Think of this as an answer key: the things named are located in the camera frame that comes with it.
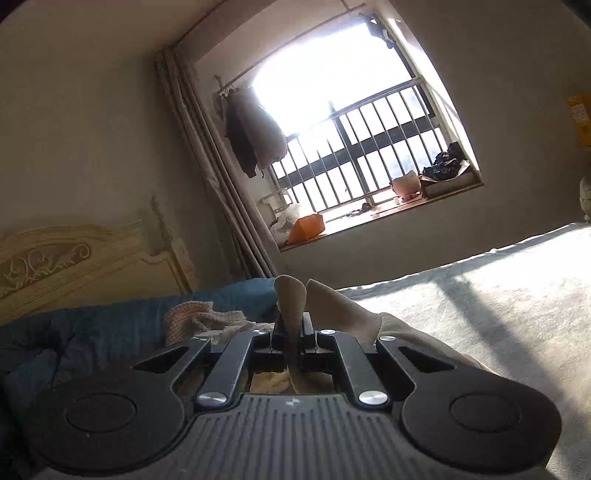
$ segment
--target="window railing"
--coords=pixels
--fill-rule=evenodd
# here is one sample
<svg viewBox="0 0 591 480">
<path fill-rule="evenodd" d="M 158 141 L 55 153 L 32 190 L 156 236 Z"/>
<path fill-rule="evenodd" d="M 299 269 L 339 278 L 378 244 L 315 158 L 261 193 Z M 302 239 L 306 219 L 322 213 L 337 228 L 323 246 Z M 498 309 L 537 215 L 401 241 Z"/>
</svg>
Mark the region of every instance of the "window railing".
<svg viewBox="0 0 591 480">
<path fill-rule="evenodd" d="M 288 154 L 272 165 L 277 186 L 308 212 L 392 199 L 393 178 L 420 174 L 446 149 L 425 85 L 416 77 L 338 111 L 330 105 L 327 119 L 287 138 Z"/>
</svg>

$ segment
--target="bed post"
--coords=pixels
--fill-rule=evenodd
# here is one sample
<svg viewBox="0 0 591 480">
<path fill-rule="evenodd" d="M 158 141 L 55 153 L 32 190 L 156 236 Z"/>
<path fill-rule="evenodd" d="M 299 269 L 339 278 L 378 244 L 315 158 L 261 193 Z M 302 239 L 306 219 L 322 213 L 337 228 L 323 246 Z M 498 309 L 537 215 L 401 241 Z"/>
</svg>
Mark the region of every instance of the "bed post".
<svg viewBox="0 0 591 480">
<path fill-rule="evenodd" d="M 184 242 L 174 234 L 174 231 L 168 225 L 164 218 L 162 210 L 160 209 L 160 201 L 156 195 L 152 197 L 152 211 L 158 219 L 158 227 L 160 235 L 166 246 L 166 250 L 173 256 L 173 260 L 183 275 L 183 283 L 187 291 L 196 291 L 198 288 L 197 279 L 195 277 L 195 266 L 189 257 L 189 252 L 185 247 Z"/>
</svg>

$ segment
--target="yellow box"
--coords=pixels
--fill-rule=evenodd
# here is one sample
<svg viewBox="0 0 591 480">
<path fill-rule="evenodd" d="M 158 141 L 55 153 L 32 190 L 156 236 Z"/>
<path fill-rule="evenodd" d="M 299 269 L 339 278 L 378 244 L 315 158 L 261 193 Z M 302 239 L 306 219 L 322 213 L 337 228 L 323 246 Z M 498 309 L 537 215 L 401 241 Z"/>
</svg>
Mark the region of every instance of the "yellow box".
<svg viewBox="0 0 591 480">
<path fill-rule="evenodd" d="M 573 114 L 574 124 L 579 133 L 579 143 L 585 149 L 591 148 L 591 96 L 573 95 L 569 97 L 569 107 Z"/>
</svg>

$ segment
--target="headboard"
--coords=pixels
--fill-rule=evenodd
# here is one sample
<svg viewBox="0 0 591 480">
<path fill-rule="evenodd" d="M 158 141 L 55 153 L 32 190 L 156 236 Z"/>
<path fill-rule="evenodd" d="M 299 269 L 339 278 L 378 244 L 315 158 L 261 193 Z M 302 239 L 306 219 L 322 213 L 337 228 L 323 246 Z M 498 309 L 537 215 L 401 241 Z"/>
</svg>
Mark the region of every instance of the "headboard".
<svg viewBox="0 0 591 480">
<path fill-rule="evenodd" d="M 46 310 L 189 293 L 195 269 L 152 198 L 164 248 L 153 255 L 142 222 L 109 229 L 54 226 L 0 239 L 0 325 Z"/>
</svg>

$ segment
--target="blue blanket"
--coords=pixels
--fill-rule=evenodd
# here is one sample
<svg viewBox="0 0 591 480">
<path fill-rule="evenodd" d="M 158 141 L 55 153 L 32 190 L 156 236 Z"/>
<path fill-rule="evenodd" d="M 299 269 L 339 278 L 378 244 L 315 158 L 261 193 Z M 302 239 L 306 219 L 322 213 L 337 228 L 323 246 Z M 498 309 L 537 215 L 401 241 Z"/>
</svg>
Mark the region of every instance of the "blue blanket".
<svg viewBox="0 0 591 480">
<path fill-rule="evenodd" d="M 164 315 L 189 300 L 212 301 L 217 312 L 241 310 L 253 321 L 277 317 L 273 279 L 256 278 L 184 296 L 44 312 L 0 327 L 0 477 L 25 476 L 13 450 L 22 453 L 19 425 L 41 390 L 163 347 Z"/>
</svg>

